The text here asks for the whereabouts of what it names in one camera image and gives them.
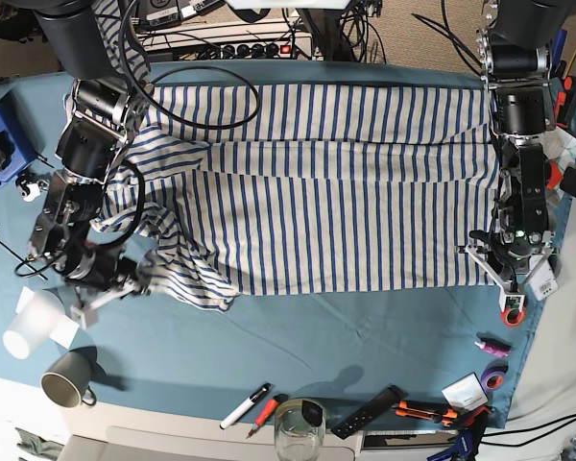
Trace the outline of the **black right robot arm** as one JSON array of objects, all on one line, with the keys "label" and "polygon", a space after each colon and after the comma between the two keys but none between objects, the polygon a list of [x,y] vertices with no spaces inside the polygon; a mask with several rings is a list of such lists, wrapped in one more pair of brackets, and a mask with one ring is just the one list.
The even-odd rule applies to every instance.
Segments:
[{"label": "black right robot arm", "polygon": [[[96,300],[77,300],[71,307],[72,318],[88,328],[97,323],[100,307],[146,289],[135,262],[123,252],[143,215],[145,183],[126,152],[147,106],[134,81],[111,64],[92,2],[32,1],[27,6],[75,79],[69,119],[56,150],[62,168],[49,182],[28,241],[29,259],[42,261],[77,292],[98,293]],[[109,179],[120,166],[136,178],[134,213],[121,236],[96,244],[87,238],[91,223],[99,217]]]}]

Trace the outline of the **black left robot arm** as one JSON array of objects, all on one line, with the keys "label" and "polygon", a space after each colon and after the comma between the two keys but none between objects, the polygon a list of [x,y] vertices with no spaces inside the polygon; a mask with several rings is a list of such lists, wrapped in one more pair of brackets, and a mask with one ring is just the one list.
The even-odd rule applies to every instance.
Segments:
[{"label": "black left robot arm", "polygon": [[463,251],[499,287],[501,313],[518,322],[536,273],[530,260],[543,264],[553,251],[543,138],[555,128],[552,43],[570,9],[566,1],[486,1],[477,33],[499,172],[492,223],[471,231]]}]

